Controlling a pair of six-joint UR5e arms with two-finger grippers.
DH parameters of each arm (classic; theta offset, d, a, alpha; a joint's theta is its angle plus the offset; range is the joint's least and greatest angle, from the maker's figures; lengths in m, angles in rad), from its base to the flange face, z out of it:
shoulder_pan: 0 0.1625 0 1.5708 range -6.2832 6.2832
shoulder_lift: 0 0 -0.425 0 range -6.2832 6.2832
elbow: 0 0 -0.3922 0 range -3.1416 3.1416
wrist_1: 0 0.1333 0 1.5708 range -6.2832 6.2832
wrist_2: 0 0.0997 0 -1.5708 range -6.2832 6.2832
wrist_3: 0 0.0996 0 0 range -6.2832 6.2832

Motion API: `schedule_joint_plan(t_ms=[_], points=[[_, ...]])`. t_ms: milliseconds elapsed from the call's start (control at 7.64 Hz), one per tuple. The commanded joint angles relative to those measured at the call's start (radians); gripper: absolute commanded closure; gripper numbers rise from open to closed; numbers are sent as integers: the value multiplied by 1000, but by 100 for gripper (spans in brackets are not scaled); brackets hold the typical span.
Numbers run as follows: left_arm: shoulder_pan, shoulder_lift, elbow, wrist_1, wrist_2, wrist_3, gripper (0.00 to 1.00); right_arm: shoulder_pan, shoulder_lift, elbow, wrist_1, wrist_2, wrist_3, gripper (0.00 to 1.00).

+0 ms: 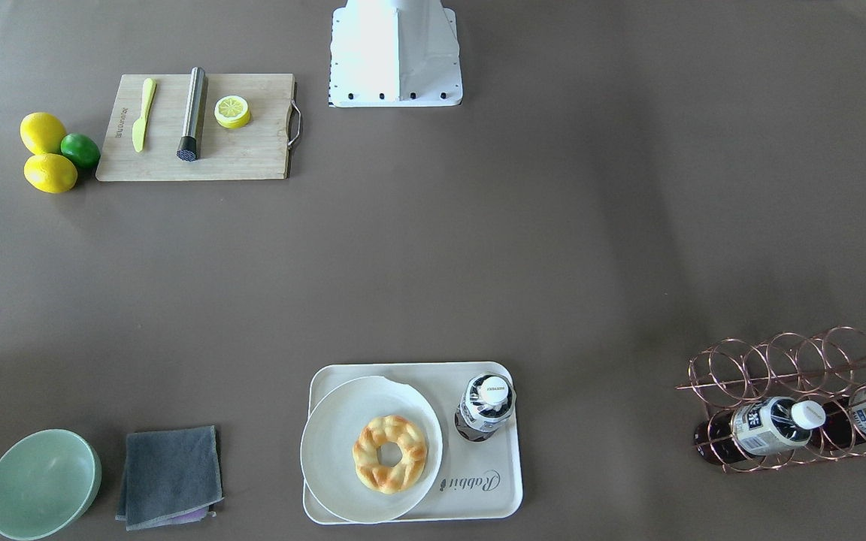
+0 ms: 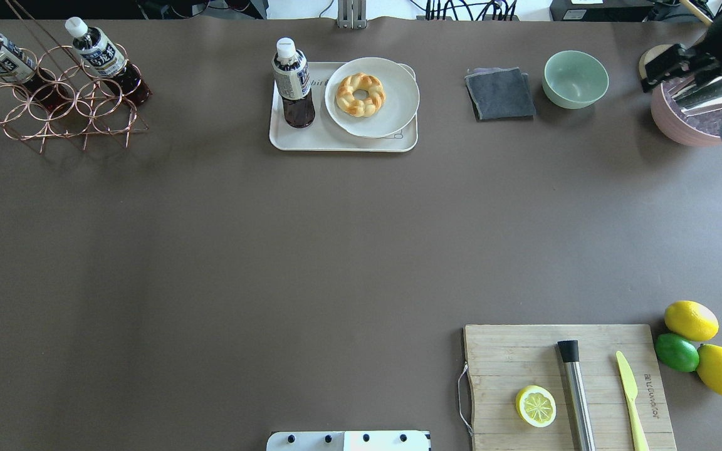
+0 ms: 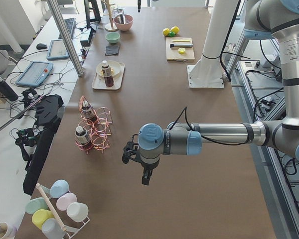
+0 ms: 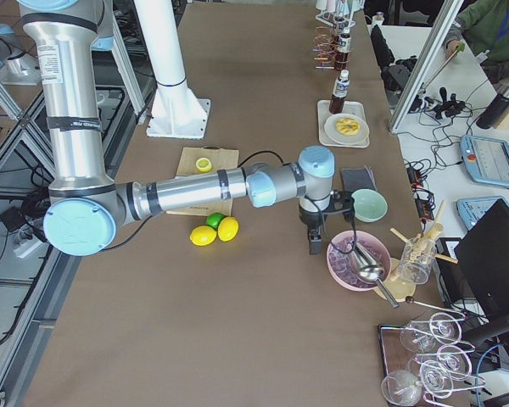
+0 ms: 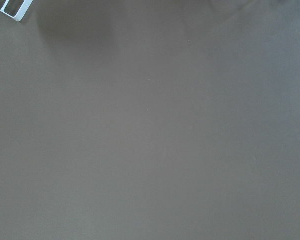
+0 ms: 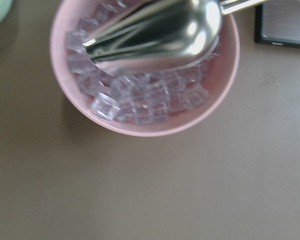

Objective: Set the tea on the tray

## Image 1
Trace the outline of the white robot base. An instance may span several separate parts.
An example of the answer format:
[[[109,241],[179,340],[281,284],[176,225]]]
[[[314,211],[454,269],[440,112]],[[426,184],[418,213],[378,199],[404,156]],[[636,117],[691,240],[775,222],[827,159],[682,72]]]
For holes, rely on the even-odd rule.
[[[440,1],[347,1],[332,14],[332,107],[451,107],[464,89],[456,14]]]

